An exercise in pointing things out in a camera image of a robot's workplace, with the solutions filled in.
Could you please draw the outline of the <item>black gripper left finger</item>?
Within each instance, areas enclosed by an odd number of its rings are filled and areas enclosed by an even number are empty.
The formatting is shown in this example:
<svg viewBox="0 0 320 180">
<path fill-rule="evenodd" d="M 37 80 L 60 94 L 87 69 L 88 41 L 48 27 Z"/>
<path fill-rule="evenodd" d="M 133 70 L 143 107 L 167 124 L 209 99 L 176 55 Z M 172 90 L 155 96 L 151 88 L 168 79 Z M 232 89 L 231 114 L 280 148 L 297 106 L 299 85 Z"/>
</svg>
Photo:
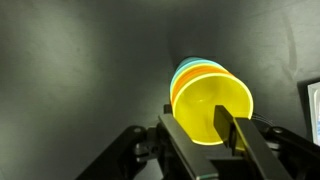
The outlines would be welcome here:
<svg viewBox="0 0 320 180">
<path fill-rule="evenodd" d="M 218 170 L 205 158 L 172 114 L 163 114 L 159 120 L 169 134 L 179 159 L 192 180 L 218 180 Z"/>
</svg>

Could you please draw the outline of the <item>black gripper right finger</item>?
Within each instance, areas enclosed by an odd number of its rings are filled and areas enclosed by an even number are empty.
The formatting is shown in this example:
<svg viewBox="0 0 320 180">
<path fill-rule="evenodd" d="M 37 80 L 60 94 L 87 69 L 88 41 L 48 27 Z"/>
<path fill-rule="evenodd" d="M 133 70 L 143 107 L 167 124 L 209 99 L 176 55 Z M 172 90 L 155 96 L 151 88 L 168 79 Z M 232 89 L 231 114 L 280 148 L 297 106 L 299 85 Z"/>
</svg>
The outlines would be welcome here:
<svg viewBox="0 0 320 180">
<path fill-rule="evenodd" d="M 214 110 L 213 126 L 233 156 L 241 156 L 256 180 L 292 180 L 251 120 L 233 117 L 223 105 Z"/>
</svg>

